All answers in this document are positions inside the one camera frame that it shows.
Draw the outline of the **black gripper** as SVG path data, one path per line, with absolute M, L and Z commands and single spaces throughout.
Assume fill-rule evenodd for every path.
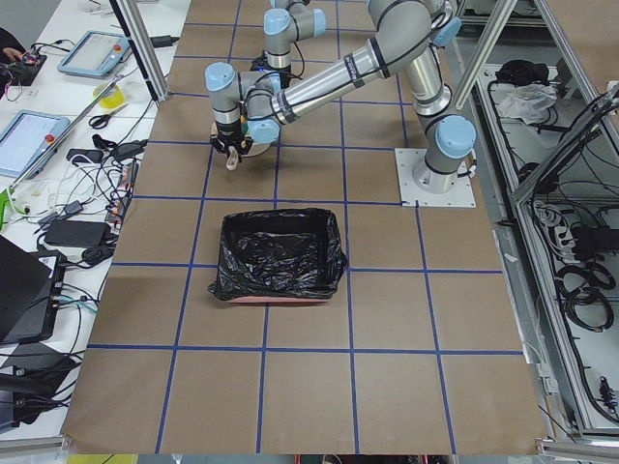
M 224 127 L 212 126 L 210 143 L 213 148 L 227 156 L 231 155 L 231 150 L 234 149 L 239 156 L 246 156 L 252 146 L 252 139 L 243 132 L 241 126 Z

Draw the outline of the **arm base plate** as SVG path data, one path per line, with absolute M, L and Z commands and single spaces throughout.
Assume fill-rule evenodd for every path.
M 456 173 L 437 174 L 426 166 L 426 152 L 426 149 L 395 149 L 400 204 L 404 207 L 475 208 L 466 161 L 460 163 Z

